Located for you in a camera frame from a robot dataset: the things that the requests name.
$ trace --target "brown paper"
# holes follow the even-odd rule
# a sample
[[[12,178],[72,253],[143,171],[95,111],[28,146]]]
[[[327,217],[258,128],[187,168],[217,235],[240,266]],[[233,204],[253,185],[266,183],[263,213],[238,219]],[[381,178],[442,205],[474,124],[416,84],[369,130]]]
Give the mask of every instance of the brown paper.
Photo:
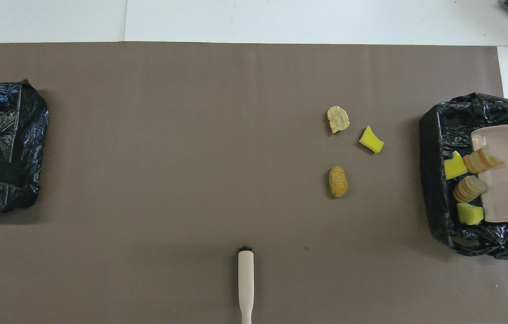
[[[254,323],[508,323],[508,261],[431,236],[418,163],[434,104],[503,95],[494,47],[0,45],[23,78],[50,125],[38,202],[0,217],[0,323],[239,323],[244,244]]]

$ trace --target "white table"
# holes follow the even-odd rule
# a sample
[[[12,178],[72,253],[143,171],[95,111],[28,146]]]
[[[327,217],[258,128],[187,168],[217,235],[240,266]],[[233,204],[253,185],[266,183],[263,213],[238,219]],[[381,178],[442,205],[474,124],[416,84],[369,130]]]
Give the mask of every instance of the white table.
[[[497,46],[508,98],[498,0],[0,0],[0,43],[135,40]]]

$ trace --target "brush handle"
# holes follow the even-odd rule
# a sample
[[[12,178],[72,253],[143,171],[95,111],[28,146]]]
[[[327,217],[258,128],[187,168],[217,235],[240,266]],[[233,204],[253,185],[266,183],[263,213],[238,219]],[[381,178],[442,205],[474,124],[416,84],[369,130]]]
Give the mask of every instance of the brush handle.
[[[254,253],[238,253],[238,298],[242,310],[242,324],[252,324],[254,308]]]

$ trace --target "black plastic bag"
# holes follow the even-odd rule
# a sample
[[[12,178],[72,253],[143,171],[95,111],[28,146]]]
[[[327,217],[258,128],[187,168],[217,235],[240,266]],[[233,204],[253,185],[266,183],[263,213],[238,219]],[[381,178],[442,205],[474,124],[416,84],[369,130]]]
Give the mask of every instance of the black plastic bag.
[[[0,83],[0,212],[34,205],[47,125],[46,102],[27,80]]]
[[[463,176],[445,180],[444,160],[457,150],[472,153],[471,133],[508,125],[508,99],[468,94],[435,105],[420,120],[420,171],[432,235],[464,256],[508,259],[508,222],[464,225],[458,221],[453,190]],[[480,197],[472,205],[482,205]]]

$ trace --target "brown table surface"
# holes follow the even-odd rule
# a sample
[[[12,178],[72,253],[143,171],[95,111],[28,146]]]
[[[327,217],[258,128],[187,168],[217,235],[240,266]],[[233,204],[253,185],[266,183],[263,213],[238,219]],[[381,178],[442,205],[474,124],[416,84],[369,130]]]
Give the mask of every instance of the brown table surface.
[[[503,95],[494,47],[0,45],[24,78],[50,124],[36,205],[0,217],[0,323],[239,323],[243,244],[254,323],[508,323],[508,261],[431,236],[418,162],[434,104]]]

